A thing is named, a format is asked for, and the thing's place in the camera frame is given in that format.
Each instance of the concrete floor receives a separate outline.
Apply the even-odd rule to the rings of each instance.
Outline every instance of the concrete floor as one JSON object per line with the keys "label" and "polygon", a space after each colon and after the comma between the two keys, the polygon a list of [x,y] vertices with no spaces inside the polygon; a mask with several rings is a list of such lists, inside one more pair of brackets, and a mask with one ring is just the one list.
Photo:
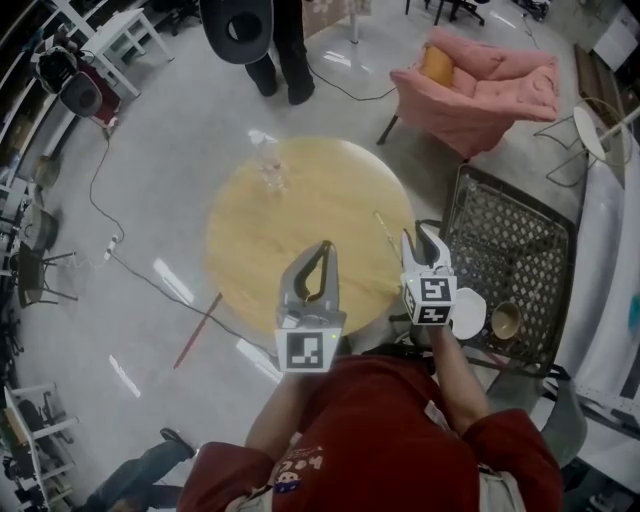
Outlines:
{"label": "concrete floor", "polygon": [[[454,25],[443,16],[441,25],[478,41],[534,47],[521,11],[509,0],[493,0],[479,11],[485,27],[464,14]],[[373,15],[360,19],[358,45],[349,42],[348,20],[343,20],[308,40],[310,64],[353,94],[378,96],[392,87],[392,68],[419,56],[434,17],[435,5],[425,12],[415,1],[405,16],[401,2],[374,2]],[[544,25],[529,23],[540,49],[560,60],[561,114],[568,115],[577,101],[572,48]],[[154,271],[154,262],[161,260],[194,295],[195,307],[209,307],[217,291],[204,270],[207,218],[216,192],[254,154],[251,130],[277,139],[322,135],[359,144],[397,174],[416,218],[442,216],[446,183],[461,158],[401,122],[384,146],[376,146],[394,113],[395,92],[359,103],[316,80],[312,99],[291,107],[284,84],[273,98],[262,98],[242,67],[215,56],[198,25],[165,40],[176,56],[173,62],[167,63],[150,42],[148,54],[127,71],[142,95],[124,108],[94,186],[95,201],[126,231],[117,254],[138,272],[162,284]],[[327,52],[342,57],[330,60]],[[552,141],[532,137],[541,127],[516,123],[498,147],[472,164],[575,220],[580,188],[561,189],[544,179],[566,155]],[[575,133],[570,126],[567,130],[564,135],[573,140]],[[78,251],[78,264],[86,258],[100,264],[117,232],[88,198],[105,149],[98,127],[81,121],[64,147],[60,178],[45,196],[47,209],[61,219],[52,254]],[[571,181],[576,172],[568,168],[562,177]],[[124,460],[157,443],[161,427],[180,429],[194,444],[243,442],[275,383],[237,350],[236,337],[207,322],[174,370],[201,320],[197,314],[167,301],[115,261],[97,269],[87,262],[57,270],[52,287],[57,283],[80,300],[36,305],[22,313],[26,351],[18,365],[24,385],[55,381],[67,412],[80,418],[69,447],[78,466],[69,474],[76,502]],[[255,335],[224,303],[215,314],[247,339]],[[167,481],[183,482],[189,470],[183,466]]]}

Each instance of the pink armchair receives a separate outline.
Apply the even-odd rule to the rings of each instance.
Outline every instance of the pink armchair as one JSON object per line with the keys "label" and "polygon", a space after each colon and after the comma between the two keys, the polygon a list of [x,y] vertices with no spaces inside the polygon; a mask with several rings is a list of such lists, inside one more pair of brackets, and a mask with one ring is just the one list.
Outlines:
{"label": "pink armchair", "polygon": [[435,28],[431,44],[454,63],[453,85],[444,87],[410,69],[391,71],[400,101],[396,115],[448,144],[465,159],[493,149],[520,119],[553,121],[558,116],[557,59],[538,51],[487,46]]}

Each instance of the red shirt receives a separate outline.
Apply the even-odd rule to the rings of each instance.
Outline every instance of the red shirt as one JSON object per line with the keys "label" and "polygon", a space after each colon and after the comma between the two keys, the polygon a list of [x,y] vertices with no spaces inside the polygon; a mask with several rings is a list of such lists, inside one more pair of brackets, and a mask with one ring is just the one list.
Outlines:
{"label": "red shirt", "polygon": [[[479,463],[513,475],[527,512],[560,510],[560,471],[524,411],[492,414],[459,438],[427,417],[429,401],[446,416],[422,363],[337,359],[310,397],[302,437],[279,462],[274,512],[477,511]],[[208,443],[178,510],[223,511],[266,485],[274,465],[262,452]]]}

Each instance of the round wooden table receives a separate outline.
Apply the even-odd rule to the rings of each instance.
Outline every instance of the round wooden table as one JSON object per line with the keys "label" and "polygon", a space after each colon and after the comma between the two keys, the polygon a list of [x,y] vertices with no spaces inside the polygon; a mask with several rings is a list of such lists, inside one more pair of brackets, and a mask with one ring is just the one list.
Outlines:
{"label": "round wooden table", "polygon": [[[415,239],[409,199],[380,159],[350,142],[295,138],[277,151],[285,190],[268,190],[255,159],[220,190],[207,230],[210,275],[235,313],[272,334],[282,273],[303,250],[329,240],[338,255],[344,334],[360,329],[398,295],[402,230]],[[312,292],[319,273],[310,278]]]}

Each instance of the forearm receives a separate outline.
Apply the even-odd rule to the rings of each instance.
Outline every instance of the forearm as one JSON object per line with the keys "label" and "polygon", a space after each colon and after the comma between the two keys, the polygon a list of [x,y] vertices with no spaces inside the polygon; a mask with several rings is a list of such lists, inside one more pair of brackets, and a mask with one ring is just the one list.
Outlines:
{"label": "forearm", "polygon": [[476,421],[491,414],[489,401],[451,329],[431,327],[428,333],[442,397],[452,427],[461,436]]}
{"label": "forearm", "polygon": [[296,433],[308,395],[305,377],[284,376],[253,422],[245,446],[267,454],[277,462]]}

